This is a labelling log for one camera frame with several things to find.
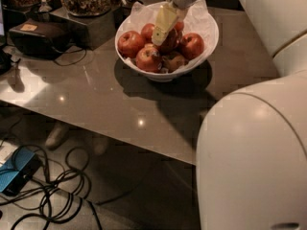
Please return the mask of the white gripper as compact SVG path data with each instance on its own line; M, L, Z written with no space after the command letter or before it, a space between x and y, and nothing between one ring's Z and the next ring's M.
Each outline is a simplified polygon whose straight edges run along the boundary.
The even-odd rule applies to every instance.
M166 0L169 3L161 5L154 23L152 42L161 46L169 32L174 28L177 21L183 21L188 13L188 8L197 0Z

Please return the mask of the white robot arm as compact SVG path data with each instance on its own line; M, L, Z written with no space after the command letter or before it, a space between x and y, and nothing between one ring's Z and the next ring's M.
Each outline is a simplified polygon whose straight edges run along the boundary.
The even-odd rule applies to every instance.
M279 74L206 114L201 230L307 230L307 0L239 0Z

